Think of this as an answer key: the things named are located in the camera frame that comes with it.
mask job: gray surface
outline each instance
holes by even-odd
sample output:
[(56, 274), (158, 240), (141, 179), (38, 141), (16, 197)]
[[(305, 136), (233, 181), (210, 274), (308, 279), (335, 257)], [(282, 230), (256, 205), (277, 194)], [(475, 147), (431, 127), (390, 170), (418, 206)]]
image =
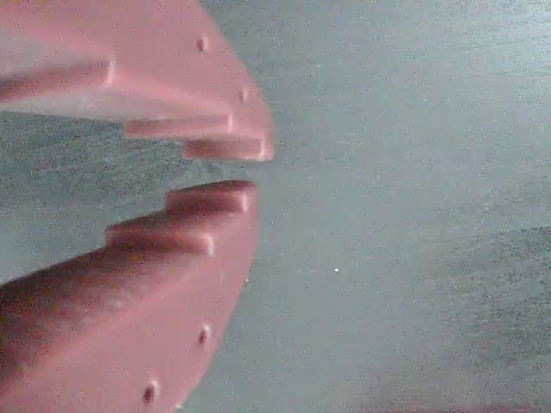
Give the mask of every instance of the gray surface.
[(2, 277), (95, 248), (168, 188), (245, 177), (251, 283), (186, 411), (551, 410), (548, 6), (211, 6), (266, 91), (276, 160), (189, 163), (117, 126), (0, 114)]

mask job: pink plastic piece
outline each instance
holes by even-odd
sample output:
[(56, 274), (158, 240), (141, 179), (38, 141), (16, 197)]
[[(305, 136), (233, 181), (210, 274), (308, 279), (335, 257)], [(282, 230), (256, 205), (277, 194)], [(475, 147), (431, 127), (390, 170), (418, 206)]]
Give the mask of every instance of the pink plastic piece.
[(0, 289), (0, 411), (167, 412), (199, 383), (251, 265), (257, 191), (220, 182)]
[(0, 110), (126, 122), (184, 156), (274, 156), (261, 90), (197, 0), (0, 3)]

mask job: small hole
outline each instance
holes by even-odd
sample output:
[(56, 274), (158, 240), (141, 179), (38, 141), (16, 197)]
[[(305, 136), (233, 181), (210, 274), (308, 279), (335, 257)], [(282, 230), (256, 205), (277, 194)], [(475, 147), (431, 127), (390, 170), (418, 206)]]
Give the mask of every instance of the small hole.
[(204, 325), (203, 328), (201, 329), (201, 332), (199, 333), (199, 343), (200, 344), (207, 343), (208, 339), (211, 336), (211, 333), (212, 333), (212, 331), (210, 329), (210, 326), (209, 325)]
[(240, 92), (239, 92), (239, 101), (241, 103), (247, 103), (249, 101), (249, 90), (247, 89), (242, 89)]
[(153, 404), (158, 397), (158, 382), (152, 381), (144, 390), (144, 404)]
[(206, 37), (203, 37), (202, 39), (199, 39), (197, 41), (197, 48), (199, 49), (199, 52), (206, 52), (208, 49), (208, 40)]

